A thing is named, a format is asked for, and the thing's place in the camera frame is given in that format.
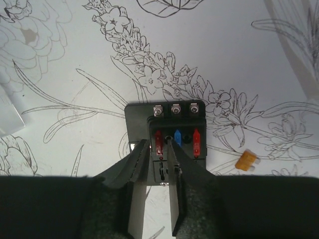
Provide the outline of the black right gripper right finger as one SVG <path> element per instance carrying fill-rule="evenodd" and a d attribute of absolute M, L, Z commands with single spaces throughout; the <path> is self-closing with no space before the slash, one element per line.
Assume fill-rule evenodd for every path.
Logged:
<path fill-rule="evenodd" d="M 178 239 L 316 239 L 319 180 L 216 176 L 167 144 L 172 235 Z"/>

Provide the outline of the orange blade fuse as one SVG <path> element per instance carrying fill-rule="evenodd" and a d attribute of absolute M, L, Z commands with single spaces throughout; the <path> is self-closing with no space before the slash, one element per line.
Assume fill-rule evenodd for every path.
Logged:
<path fill-rule="evenodd" d="M 250 150 L 245 150 L 235 163 L 235 168 L 242 171 L 254 171 L 255 165 L 258 165 L 261 160 Z"/>

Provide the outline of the black fuse box base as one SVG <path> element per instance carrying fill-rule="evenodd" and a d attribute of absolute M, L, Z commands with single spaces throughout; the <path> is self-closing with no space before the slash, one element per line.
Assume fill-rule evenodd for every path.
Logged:
<path fill-rule="evenodd" d="M 130 149 L 134 149 L 142 139 L 150 141 L 149 186 L 168 183 L 167 143 L 174 140 L 177 129 L 181 132 L 181 149 L 200 166 L 206 167 L 206 111 L 202 100 L 128 104 L 125 107 L 125 119 Z M 198 158 L 193 155 L 195 128 L 201 135 L 201 154 Z M 157 130 L 161 131 L 163 137 L 162 156 L 156 155 Z"/>

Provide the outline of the blue blade fuse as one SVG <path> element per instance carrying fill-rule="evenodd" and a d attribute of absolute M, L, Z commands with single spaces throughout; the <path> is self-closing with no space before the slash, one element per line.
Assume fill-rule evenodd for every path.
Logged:
<path fill-rule="evenodd" d="M 182 137 L 179 129 L 174 132 L 174 140 L 180 147 L 182 146 Z"/>

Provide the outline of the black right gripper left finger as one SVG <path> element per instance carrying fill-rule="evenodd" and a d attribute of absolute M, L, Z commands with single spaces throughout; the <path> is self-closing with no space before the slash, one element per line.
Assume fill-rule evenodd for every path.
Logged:
<path fill-rule="evenodd" d="M 148 170 L 143 139 L 94 177 L 0 178 L 3 239 L 140 239 Z"/>

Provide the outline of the red blade fuse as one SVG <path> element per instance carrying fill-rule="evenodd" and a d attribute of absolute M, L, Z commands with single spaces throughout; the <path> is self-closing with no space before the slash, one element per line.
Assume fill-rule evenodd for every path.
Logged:
<path fill-rule="evenodd" d="M 193 133 L 193 155 L 198 158 L 201 154 L 201 135 L 197 128 L 194 129 Z"/>
<path fill-rule="evenodd" d="M 156 148 L 156 155 L 162 156 L 163 155 L 163 137 L 160 130 L 157 130 L 155 133 L 155 148 Z"/>

